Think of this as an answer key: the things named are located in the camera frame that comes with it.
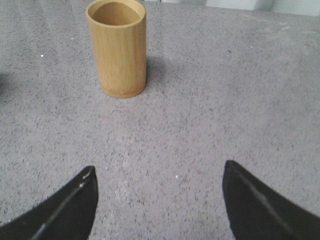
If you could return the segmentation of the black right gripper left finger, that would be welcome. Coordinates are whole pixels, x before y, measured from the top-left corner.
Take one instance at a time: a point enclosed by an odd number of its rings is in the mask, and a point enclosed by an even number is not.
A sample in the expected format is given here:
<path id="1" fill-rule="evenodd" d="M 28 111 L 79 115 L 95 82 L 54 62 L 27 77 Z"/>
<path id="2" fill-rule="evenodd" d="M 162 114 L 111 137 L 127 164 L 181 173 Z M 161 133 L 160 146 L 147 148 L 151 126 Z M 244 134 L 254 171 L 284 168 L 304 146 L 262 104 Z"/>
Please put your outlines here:
<path id="1" fill-rule="evenodd" d="M 86 240 L 98 205 L 93 165 L 45 201 L 0 228 L 2 240 Z"/>

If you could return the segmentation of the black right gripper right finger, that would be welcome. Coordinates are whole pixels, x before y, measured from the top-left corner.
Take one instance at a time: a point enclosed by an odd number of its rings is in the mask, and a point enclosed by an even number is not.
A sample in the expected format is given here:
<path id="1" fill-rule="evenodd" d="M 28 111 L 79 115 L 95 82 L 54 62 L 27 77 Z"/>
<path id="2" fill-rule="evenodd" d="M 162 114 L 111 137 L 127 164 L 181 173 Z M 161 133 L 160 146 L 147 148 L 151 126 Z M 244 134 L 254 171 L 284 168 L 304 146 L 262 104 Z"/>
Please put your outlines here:
<path id="1" fill-rule="evenodd" d="M 237 240 L 318 240 L 320 218 L 283 197 L 234 160 L 224 166 L 222 191 Z"/>

